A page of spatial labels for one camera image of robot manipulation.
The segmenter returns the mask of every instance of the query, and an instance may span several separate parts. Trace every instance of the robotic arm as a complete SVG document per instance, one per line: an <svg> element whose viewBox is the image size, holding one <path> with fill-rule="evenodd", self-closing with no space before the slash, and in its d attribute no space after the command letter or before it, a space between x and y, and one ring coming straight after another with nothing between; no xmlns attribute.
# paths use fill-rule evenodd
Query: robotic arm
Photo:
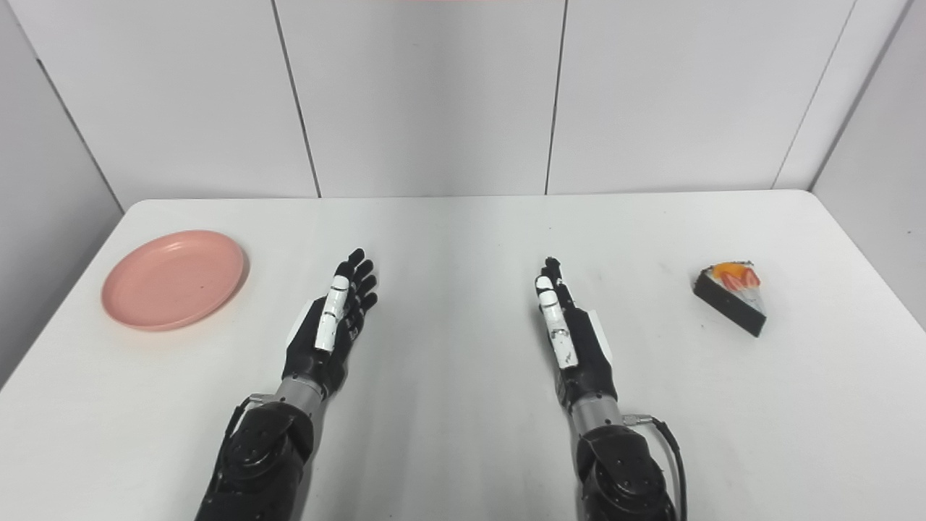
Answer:
<svg viewBox="0 0 926 521"><path fill-rule="evenodd" d="M575 461L586 519L675 520L666 480L650 456L646 439L628 428L653 423L676 456L681 496L679 518L685 521L684 471L675 438L665 424L652 416L620 413L611 365L602 350L596 326L589 313L573 302L563 283L558 260L552 257L546 260L535 286L559 367L557 396L579 434Z"/></svg>
<svg viewBox="0 0 926 521"><path fill-rule="evenodd" d="M362 249L338 266L328 295L312 302L294 332L276 394L251 395L235 409L196 521L289 520L314 421L341 388L347 355L376 304L372 271ZM258 406L247 409L252 402Z"/></svg>

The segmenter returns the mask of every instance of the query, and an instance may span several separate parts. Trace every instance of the white table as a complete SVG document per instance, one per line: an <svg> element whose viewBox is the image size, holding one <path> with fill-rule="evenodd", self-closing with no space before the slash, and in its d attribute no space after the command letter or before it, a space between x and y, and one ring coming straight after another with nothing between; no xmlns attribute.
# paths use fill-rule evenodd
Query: white table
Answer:
<svg viewBox="0 0 926 521"><path fill-rule="evenodd" d="M190 228L244 247L239 294L174 332L109 320L116 262ZM791 191L140 203L0 392L0 517L193 519L233 406L277 387L295 316L357 246L381 299L303 519L577 518L532 286L546 255L601 317L624 412L682 444L692 520L922 519L926 334ZM764 285L759 339L691 291L741 259Z"/></svg>

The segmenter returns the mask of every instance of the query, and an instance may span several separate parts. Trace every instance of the black cable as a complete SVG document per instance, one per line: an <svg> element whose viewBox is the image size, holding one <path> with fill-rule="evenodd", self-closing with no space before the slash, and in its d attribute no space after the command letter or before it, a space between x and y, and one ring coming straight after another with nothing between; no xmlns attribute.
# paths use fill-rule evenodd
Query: black cable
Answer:
<svg viewBox="0 0 926 521"><path fill-rule="evenodd" d="M679 470L679 521L688 520L688 485L685 482L685 465L682 463L682 450L679 449L679 442L672 436L672 431L665 422L656 417L653 418L653 426L662 435L662 438L669 444L672 449L672 455L675 456L675 468Z"/></svg>
<svg viewBox="0 0 926 521"><path fill-rule="evenodd" d="M234 434L235 427L238 426L238 421L241 420L241 416L244 414L244 409L247 409L247 404L251 402L251 397L247 397L244 401L241 402L241 405L234 408L234 412L231 413L231 418L229 419L229 424L225 427L225 437L222 438L222 443L219 445L219 455L216 456L216 466L212 469L212 479L209 480L210 490L216 490L219 486L219 468L222 465L222 454L225 453L225 449L228 447L229 442L232 440L232 434Z"/></svg>

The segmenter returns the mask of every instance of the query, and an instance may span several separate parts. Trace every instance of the white wall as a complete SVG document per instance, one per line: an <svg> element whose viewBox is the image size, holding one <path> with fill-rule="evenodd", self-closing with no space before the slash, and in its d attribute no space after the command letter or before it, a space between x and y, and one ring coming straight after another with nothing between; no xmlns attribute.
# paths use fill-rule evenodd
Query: white wall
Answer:
<svg viewBox="0 0 926 521"><path fill-rule="evenodd" d="M0 386L121 212L0 0Z"/></svg>
<svg viewBox="0 0 926 521"><path fill-rule="evenodd" d="M550 193L771 188L856 3L569 3ZM842 110L803 136L821 156L902 2L859 3L846 41L866 52L820 99ZM789 167L789 185L817 166Z"/></svg>
<svg viewBox="0 0 926 521"><path fill-rule="evenodd" d="M269 0L11 0L122 205L313 197Z"/></svg>
<svg viewBox="0 0 926 521"><path fill-rule="evenodd" d="M542 194L563 0L278 0L325 197Z"/></svg>
<svg viewBox="0 0 926 521"><path fill-rule="evenodd" d="M926 2L913 2L814 193L926 325Z"/></svg>
<svg viewBox="0 0 926 521"><path fill-rule="evenodd" d="M806 188L905 2L11 1L126 205Z"/></svg>

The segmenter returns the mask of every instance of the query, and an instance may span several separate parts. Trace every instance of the pink plate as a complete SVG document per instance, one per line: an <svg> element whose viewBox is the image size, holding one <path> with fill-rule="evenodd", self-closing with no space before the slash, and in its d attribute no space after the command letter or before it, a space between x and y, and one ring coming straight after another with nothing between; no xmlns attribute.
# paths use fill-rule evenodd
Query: pink plate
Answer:
<svg viewBox="0 0 926 521"><path fill-rule="evenodd" d="M145 331L176 329L228 300L244 274L244 253L227 236L207 230L164 235L141 245L103 284L103 308Z"/></svg>

